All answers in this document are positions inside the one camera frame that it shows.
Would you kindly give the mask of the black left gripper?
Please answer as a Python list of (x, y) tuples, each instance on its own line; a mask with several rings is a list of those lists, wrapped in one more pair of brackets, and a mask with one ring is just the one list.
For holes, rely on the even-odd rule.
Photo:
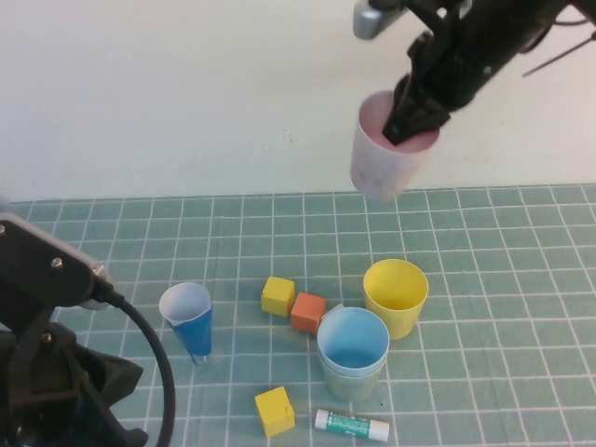
[(81, 346), (50, 310), (1, 308), (1, 443), (4, 446), (143, 446), (112, 407), (143, 368)]

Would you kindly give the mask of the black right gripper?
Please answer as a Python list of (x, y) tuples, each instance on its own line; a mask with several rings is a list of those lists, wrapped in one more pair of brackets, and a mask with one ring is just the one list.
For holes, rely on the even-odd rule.
[(393, 93), (383, 127), (391, 144), (440, 129), (518, 53), (515, 1), (440, 1), (434, 10), (413, 7), (430, 31), (409, 48), (411, 72)]

